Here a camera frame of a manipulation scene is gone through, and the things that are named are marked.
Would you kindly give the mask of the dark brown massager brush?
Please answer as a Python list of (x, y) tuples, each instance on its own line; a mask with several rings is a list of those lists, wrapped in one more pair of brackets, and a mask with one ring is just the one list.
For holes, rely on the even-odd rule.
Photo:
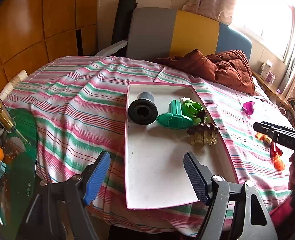
[(220, 128), (213, 123), (206, 123), (205, 120), (207, 117), (208, 114), (205, 110), (201, 110), (196, 114), (196, 118), (198, 118), (200, 122), (188, 129), (191, 145), (208, 144), (211, 146), (217, 144), (217, 135)]

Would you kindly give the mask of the black round spool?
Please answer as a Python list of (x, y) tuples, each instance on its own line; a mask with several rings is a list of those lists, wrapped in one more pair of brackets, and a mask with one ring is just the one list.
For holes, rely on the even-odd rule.
[(150, 125), (156, 121), (158, 109), (151, 92), (141, 92), (128, 108), (128, 116), (137, 125)]

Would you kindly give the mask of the orange linked cubes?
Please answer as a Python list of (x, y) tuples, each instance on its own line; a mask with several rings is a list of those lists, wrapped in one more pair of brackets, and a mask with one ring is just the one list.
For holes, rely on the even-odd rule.
[(284, 162), (281, 160), (280, 155), (276, 155), (273, 158), (273, 164), (274, 164), (274, 168), (278, 171), (283, 171), (285, 169), (285, 164)]

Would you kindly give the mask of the white pink-rimmed tray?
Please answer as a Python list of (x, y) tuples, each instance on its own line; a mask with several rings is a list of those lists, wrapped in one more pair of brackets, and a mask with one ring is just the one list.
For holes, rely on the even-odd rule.
[(154, 122), (125, 122), (126, 206), (132, 210), (162, 209), (196, 202), (197, 196), (183, 167), (183, 156), (198, 161), (227, 181), (237, 182), (235, 168), (221, 135), (211, 146), (192, 146), (186, 131)]

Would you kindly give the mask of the black rolled mat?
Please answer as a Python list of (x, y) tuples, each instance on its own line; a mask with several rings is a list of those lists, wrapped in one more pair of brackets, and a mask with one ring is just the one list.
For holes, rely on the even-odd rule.
[(119, 0), (116, 10), (111, 44), (128, 39), (132, 14), (137, 7), (137, 0)]

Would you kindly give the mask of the orange plastic shell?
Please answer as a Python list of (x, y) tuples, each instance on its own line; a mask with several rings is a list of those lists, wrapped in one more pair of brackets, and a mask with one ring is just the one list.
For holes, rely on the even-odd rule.
[(272, 143), (272, 138), (268, 135), (257, 132), (255, 135), (256, 139), (263, 141), (265, 144), (270, 145)]

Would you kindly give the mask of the green glass round table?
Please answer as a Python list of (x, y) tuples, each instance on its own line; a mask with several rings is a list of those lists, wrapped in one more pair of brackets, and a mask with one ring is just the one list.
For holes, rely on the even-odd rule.
[(37, 161), (37, 124), (27, 109), (10, 110), (16, 123), (7, 133), (0, 129), (0, 147), (4, 152), (6, 173), (0, 179), (0, 224), (2, 239), (15, 239), (24, 212), (33, 195)]

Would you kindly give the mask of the grey yellow blue headboard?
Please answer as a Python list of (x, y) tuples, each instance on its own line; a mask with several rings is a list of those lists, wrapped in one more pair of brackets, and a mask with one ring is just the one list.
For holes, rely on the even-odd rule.
[(203, 55), (241, 50), (250, 57), (252, 42), (228, 25), (191, 12), (154, 7), (134, 10), (126, 57), (153, 61), (185, 56), (194, 49)]

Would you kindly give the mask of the red metallic capsule bottle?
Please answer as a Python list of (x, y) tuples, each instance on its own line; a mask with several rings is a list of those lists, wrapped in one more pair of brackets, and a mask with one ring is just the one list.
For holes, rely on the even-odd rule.
[(270, 149), (271, 158), (275, 158), (277, 156), (281, 157), (283, 155), (282, 150), (280, 150), (280, 148), (278, 148), (278, 146), (276, 145), (275, 142), (271, 142), (269, 149)]

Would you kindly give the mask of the wooden side desk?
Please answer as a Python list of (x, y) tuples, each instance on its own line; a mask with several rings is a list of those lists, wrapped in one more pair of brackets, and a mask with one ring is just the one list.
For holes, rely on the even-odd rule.
[(269, 96), (270, 98), (275, 100), (276, 103), (282, 105), (282, 107), (286, 110), (286, 112), (291, 114), (292, 118), (294, 119), (294, 123), (295, 123), (295, 111), (294, 111), (293, 107), (291, 106), (291, 104), (287, 101), (287, 99), (282, 94), (279, 94), (273, 85), (268, 84), (265, 80), (263, 80), (260, 77), (260, 75), (258, 73), (254, 72), (253, 70), (252, 70), (252, 76), (254, 76), (256, 78), (259, 85), (265, 91), (267, 96)]

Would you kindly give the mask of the rust brown quilted jacket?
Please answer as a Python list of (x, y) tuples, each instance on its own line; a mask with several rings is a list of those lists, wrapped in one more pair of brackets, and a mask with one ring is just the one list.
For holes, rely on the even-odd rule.
[(255, 94), (252, 71), (245, 53), (241, 50), (205, 56), (195, 49), (183, 57), (156, 58), (155, 61), (250, 96)]

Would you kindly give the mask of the green white plug nightlight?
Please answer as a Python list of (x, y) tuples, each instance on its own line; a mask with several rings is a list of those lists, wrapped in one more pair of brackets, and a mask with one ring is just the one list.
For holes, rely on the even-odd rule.
[(200, 103), (192, 101), (190, 98), (180, 98), (182, 114), (192, 119), (194, 124), (204, 124), (207, 118), (207, 112)]

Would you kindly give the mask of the striped pink green bedspread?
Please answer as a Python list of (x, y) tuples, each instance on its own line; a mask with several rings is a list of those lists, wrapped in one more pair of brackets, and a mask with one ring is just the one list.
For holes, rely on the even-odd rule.
[[(277, 171), (269, 149), (255, 137), (254, 122), (289, 126), (260, 87), (254, 96), (148, 61), (125, 57), (68, 56), (33, 72), (5, 99), (8, 108), (28, 109), (38, 126), (36, 172), (51, 182), (83, 171), (101, 151), (112, 163), (89, 213), (107, 224), (145, 233), (179, 231), (194, 236), (206, 209), (200, 203), (160, 210), (129, 210), (124, 176), (124, 131), (128, 83), (191, 85), (220, 127), (239, 181), (255, 181), (269, 210), (290, 195), (289, 171)], [(253, 101), (249, 116), (242, 106)]]

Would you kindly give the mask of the grey foam pad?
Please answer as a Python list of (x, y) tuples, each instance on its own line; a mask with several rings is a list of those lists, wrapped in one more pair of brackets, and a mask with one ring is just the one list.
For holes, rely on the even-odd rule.
[(125, 48), (127, 46), (127, 41), (126, 40), (121, 40), (119, 42), (116, 42), (115, 44), (112, 44), (108, 47), (106, 47), (105, 49), (99, 51), (96, 56), (111, 56), (113, 54), (115, 54), (117, 51), (119, 51), (122, 48)]

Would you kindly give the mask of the purple plastic cup strainer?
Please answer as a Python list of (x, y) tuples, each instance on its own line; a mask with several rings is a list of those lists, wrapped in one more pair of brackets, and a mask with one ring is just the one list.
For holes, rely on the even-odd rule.
[(255, 102), (253, 102), (253, 101), (245, 102), (242, 106), (244, 113), (246, 113), (249, 116), (253, 115), (254, 105), (255, 105)]

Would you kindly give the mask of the gold glass jar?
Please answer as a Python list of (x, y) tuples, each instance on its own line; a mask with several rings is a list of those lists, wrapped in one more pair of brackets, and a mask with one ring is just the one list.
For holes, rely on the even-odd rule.
[(6, 109), (2, 100), (0, 100), (0, 123), (7, 133), (12, 133), (15, 130), (16, 123), (9, 114), (9, 111)]

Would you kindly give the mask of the stack of paper cups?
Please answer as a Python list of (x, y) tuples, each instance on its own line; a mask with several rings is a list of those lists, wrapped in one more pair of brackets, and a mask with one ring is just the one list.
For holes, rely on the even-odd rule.
[(0, 92), (0, 99), (4, 100), (18, 85), (20, 82), (24, 81), (28, 77), (28, 74), (25, 70), (19, 72), (15, 77), (13, 77), (2, 89)]

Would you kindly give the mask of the green plastic flanged tube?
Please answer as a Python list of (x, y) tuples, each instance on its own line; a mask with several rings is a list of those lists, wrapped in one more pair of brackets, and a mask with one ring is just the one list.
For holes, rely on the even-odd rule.
[(194, 125), (193, 120), (182, 114), (182, 107), (178, 100), (169, 103), (167, 113), (158, 115), (157, 123), (165, 128), (185, 130)]

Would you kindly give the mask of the small blue toy block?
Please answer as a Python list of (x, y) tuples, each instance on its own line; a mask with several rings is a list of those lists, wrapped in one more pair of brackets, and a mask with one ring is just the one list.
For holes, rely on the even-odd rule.
[(0, 161), (0, 179), (6, 173), (6, 164), (3, 161)]

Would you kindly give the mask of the white box on desk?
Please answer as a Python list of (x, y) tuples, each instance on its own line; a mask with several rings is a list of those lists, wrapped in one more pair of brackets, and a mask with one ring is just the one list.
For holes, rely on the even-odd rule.
[(262, 63), (260, 69), (259, 69), (259, 76), (265, 80), (271, 70), (271, 67), (273, 66), (272, 61), (266, 60)]

